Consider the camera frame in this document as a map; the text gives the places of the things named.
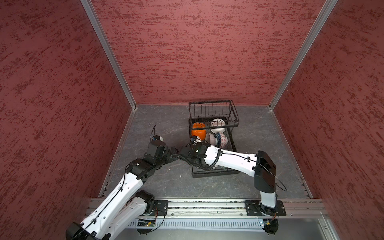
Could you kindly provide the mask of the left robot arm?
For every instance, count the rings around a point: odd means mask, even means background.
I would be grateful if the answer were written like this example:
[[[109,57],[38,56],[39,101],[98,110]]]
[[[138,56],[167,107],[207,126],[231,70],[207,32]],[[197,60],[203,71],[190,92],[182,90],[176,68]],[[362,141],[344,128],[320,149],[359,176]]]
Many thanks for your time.
[[[67,228],[66,239],[114,240],[136,217],[150,214],[155,198],[141,187],[155,171],[173,162],[171,156],[178,152],[161,140],[151,141],[144,156],[126,166],[120,182],[96,210]]]

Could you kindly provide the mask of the white bowl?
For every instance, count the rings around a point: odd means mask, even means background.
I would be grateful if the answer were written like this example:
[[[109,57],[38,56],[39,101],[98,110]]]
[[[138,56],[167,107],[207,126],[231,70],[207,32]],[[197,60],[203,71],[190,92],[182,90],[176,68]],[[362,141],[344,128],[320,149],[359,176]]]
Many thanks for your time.
[[[224,120],[220,118],[213,119],[210,124],[211,132],[216,133],[224,133],[226,131],[226,123]]]

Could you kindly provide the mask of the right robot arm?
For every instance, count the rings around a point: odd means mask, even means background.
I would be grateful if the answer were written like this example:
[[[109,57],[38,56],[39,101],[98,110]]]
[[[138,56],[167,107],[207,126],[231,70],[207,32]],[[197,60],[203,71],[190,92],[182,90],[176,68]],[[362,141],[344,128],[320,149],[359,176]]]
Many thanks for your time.
[[[254,186],[261,196],[257,209],[264,216],[277,214],[277,167],[266,152],[243,154],[199,142],[183,147],[181,152],[173,155],[172,158],[180,159],[190,166],[204,171],[210,171],[218,166],[253,177]]]

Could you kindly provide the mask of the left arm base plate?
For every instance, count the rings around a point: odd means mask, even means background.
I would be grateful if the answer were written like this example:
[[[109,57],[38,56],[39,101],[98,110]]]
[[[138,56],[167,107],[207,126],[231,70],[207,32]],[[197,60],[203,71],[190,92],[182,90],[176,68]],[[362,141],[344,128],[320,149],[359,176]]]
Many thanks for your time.
[[[168,212],[168,200],[154,200],[147,205],[146,216],[166,216]]]

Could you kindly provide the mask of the orange bowl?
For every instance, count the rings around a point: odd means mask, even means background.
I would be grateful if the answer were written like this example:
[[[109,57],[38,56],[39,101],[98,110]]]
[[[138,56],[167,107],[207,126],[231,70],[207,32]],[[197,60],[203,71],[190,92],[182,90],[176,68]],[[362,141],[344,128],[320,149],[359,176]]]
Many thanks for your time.
[[[200,140],[205,140],[207,134],[206,125],[204,123],[193,123],[191,136],[196,136]]]

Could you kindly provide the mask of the blue patterned bowl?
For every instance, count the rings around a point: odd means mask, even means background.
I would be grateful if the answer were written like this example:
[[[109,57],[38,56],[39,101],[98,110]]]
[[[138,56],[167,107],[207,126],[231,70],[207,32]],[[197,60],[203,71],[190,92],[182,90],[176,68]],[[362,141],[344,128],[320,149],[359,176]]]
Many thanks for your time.
[[[225,149],[226,146],[228,145],[228,138],[225,136],[224,133],[217,132],[215,134],[215,139],[216,139],[216,147]]]

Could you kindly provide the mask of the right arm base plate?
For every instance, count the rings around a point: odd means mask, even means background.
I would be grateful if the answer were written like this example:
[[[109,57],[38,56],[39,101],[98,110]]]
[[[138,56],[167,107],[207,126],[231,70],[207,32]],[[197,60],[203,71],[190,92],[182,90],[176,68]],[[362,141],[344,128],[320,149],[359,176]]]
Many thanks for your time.
[[[282,201],[276,201],[275,208],[265,207],[260,200],[245,201],[248,217],[285,217],[287,215]]]

